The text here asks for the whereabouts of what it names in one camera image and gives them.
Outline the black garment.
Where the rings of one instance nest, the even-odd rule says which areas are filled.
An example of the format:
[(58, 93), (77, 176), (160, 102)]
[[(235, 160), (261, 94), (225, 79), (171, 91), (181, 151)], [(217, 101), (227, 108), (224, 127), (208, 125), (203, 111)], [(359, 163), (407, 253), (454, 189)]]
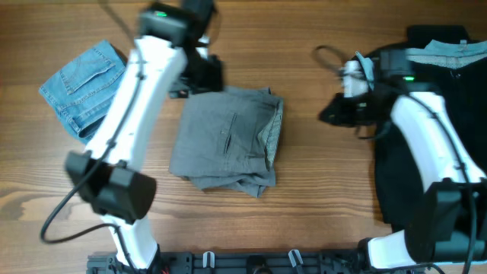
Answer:
[(478, 43), (461, 25), (412, 25), (406, 41), (371, 57), (374, 88), (392, 95), (390, 119), (373, 125), (374, 183), (394, 234), (485, 230), (486, 59), (463, 68), (411, 62), (400, 46)]

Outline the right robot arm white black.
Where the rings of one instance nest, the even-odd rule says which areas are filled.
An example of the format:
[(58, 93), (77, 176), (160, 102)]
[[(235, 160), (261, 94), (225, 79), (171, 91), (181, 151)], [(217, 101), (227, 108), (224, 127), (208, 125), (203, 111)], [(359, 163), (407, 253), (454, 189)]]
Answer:
[(485, 263), (485, 50), (383, 48), (325, 68), (340, 77), (342, 91), (320, 119), (375, 128), (374, 181), (394, 228), (363, 240), (356, 266)]

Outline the grey shorts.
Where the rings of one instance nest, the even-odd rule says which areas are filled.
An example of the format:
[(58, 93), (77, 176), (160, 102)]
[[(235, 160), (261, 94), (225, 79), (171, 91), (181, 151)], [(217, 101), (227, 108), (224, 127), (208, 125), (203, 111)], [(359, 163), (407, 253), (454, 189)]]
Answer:
[(186, 100), (169, 171), (201, 190), (228, 188), (259, 198), (276, 184), (284, 100), (269, 88), (227, 86)]

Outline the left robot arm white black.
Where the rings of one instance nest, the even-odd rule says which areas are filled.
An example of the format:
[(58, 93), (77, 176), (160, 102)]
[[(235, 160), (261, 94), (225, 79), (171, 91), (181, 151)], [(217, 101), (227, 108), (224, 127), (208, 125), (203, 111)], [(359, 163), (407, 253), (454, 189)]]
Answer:
[(116, 255), (105, 272), (159, 273), (161, 255), (148, 211), (157, 183), (142, 173), (145, 152), (167, 98), (220, 91), (221, 60), (208, 53), (206, 30), (218, 12), (212, 0), (174, 7), (150, 4), (113, 102), (82, 153), (72, 152), (65, 169), (73, 193), (110, 229)]

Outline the folded blue denim shorts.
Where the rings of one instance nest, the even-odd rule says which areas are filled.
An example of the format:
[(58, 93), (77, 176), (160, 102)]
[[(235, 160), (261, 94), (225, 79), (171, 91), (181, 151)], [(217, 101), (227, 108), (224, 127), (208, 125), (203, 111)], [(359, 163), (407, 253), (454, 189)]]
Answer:
[(65, 131), (86, 144), (107, 115), (126, 61), (103, 40), (58, 70), (39, 88)]

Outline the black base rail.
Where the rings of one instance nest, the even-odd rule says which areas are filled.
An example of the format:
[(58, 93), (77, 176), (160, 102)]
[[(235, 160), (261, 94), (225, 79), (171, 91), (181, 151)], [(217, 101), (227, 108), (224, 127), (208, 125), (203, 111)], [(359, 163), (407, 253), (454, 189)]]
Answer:
[(358, 250), (277, 253), (163, 252), (140, 273), (372, 273)]

